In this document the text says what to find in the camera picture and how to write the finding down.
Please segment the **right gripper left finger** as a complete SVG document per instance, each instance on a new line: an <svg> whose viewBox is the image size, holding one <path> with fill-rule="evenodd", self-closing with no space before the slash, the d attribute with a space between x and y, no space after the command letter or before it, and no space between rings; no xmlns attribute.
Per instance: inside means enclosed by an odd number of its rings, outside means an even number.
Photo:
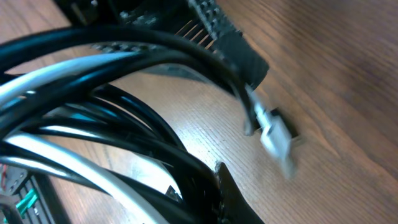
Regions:
<svg viewBox="0 0 398 224"><path fill-rule="evenodd" d="M225 163L217 163L215 174L220 186L221 196L218 208L218 223L264 224L259 215L244 199Z"/></svg>

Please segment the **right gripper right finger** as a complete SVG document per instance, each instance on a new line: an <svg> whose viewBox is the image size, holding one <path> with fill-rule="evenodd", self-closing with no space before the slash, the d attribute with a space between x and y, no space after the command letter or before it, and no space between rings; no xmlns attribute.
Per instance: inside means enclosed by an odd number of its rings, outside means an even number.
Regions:
<svg viewBox="0 0 398 224"><path fill-rule="evenodd" d="M269 70L268 63L247 43L243 33L235 27L213 0L188 0L213 39L213 48L236 68L239 78L256 89Z"/></svg>

